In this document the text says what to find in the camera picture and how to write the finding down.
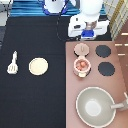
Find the black mat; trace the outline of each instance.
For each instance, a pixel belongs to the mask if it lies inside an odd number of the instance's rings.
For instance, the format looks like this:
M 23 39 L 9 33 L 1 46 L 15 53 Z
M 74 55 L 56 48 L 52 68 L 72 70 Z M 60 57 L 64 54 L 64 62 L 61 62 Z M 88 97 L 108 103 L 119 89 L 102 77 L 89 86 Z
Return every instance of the black mat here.
M 59 33 L 67 38 L 70 17 L 62 17 Z M 57 17 L 11 17 L 0 54 L 0 128 L 66 128 L 65 42 L 56 36 Z M 106 34 L 102 39 L 108 40 Z M 16 75 L 7 73 L 18 52 Z M 29 62 L 43 57 L 46 74 L 34 76 Z
M 99 45 L 96 47 L 96 54 L 100 57 L 108 57 L 111 54 L 111 49 L 106 45 Z
M 114 66 L 109 62 L 100 63 L 98 70 L 103 76 L 112 76 L 115 72 Z

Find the beige plate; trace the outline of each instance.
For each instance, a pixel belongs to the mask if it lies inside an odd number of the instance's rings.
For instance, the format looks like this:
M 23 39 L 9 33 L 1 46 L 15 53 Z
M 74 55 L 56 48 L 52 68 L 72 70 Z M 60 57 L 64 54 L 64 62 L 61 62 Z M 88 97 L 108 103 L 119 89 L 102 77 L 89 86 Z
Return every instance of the beige plate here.
M 43 58 L 35 58 L 29 63 L 29 71 L 33 75 L 42 75 L 48 69 L 48 63 Z

